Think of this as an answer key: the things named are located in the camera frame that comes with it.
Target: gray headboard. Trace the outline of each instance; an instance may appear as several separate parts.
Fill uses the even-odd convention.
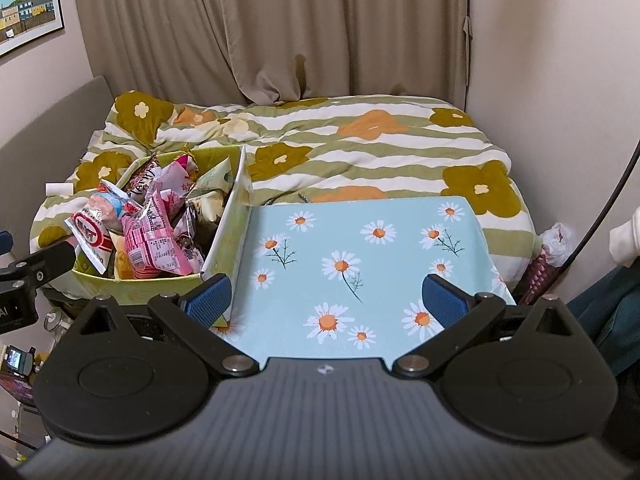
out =
[[[29,254],[31,223],[45,199],[45,184],[68,179],[94,130],[104,128],[111,105],[107,82],[96,77],[0,148],[0,231],[14,236],[16,258]]]

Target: bed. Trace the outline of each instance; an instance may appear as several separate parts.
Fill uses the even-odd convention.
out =
[[[40,206],[30,250],[67,236],[64,220],[84,205],[99,179],[115,183],[135,159],[233,144],[246,146],[255,205],[441,196],[444,220],[455,221],[464,196],[509,286],[539,250],[527,207],[509,178],[508,155],[444,101],[371,95],[198,107],[137,91],[115,100],[67,179],[74,195],[47,198]],[[68,282],[56,288],[84,297]]]

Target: curtain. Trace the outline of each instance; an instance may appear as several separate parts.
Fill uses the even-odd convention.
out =
[[[272,104],[405,94],[464,106],[467,0],[76,0],[114,94]]]

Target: white logo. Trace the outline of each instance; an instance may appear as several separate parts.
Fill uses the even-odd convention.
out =
[[[318,367],[318,373],[322,374],[322,375],[330,375],[332,373],[334,373],[334,367],[332,367],[331,365],[328,364],[324,364],[322,366]]]

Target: framed picture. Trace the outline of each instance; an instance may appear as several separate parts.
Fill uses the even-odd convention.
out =
[[[60,0],[0,0],[0,57],[65,27]]]

